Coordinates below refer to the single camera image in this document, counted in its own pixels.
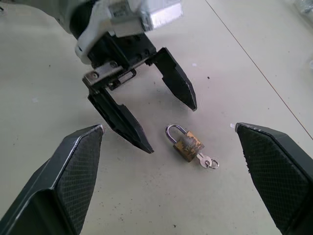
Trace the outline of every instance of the brass padlock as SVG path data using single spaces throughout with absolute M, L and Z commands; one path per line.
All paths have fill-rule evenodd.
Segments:
M 170 135 L 170 129 L 172 127 L 179 129 L 184 134 L 179 141 L 176 141 Z M 204 148 L 204 145 L 190 131 L 186 132 L 177 124 L 168 125 L 166 127 L 166 135 L 168 139 L 174 143 L 174 149 L 176 149 L 188 162 L 191 162 Z

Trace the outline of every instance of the gray floor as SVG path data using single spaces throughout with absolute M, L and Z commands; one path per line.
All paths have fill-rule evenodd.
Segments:
M 148 34 L 157 48 L 169 48 L 191 79 L 196 112 L 175 99 L 154 67 L 143 66 L 135 79 L 112 92 L 141 123 L 155 150 L 151 155 L 115 134 L 87 101 L 81 78 L 90 67 L 76 57 L 75 40 L 43 12 L 4 6 L 0 216 L 64 136 L 101 123 L 106 132 L 82 234 L 280 234 L 230 124 L 284 131 L 311 156 L 313 142 L 206 1 L 184 1 L 184 18 Z M 186 163 L 165 136 L 171 122 L 191 130 L 220 169 Z

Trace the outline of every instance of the small key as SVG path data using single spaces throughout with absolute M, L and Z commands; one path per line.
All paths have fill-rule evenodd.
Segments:
M 175 127 L 179 129 L 184 136 L 179 141 L 176 141 L 169 133 L 169 130 Z M 216 160 L 202 154 L 200 151 L 204 148 L 204 145 L 190 132 L 186 132 L 181 126 L 177 124 L 170 124 L 166 128 L 166 135 L 170 141 L 174 143 L 174 149 L 176 149 L 186 161 L 191 162 L 195 157 L 200 160 L 202 167 L 208 169 L 218 169 L 219 163 Z

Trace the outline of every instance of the padlock shackle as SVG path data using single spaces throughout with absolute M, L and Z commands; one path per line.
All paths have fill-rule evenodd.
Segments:
M 175 127 L 177 129 L 179 129 L 184 135 L 187 133 L 181 126 L 177 125 L 177 124 L 169 124 L 167 127 L 166 127 L 166 130 L 165 130 L 165 133 L 166 133 L 166 136 L 167 138 L 173 142 L 174 144 L 177 143 L 177 141 L 171 136 L 170 134 L 170 129 L 172 127 Z

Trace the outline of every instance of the white floor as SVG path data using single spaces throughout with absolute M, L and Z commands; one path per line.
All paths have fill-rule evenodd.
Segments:
M 143 66 L 113 92 L 141 123 L 151 155 L 115 134 L 87 101 L 81 78 L 90 68 L 76 57 L 75 40 L 38 10 L 1 4 L 7 16 L 0 17 L 0 216 L 64 136 L 102 123 L 82 234 L 280 234 L 230 124 L 281 130 L 313 156 L 313 28 L 283 0 L 183 4 L 184 18 L 148 36 L 185 70 L 198 110 L 177 101 L 153 67 Z M 220 169 L 186 163 L 164 134 L 170 122 L 191 130 Z

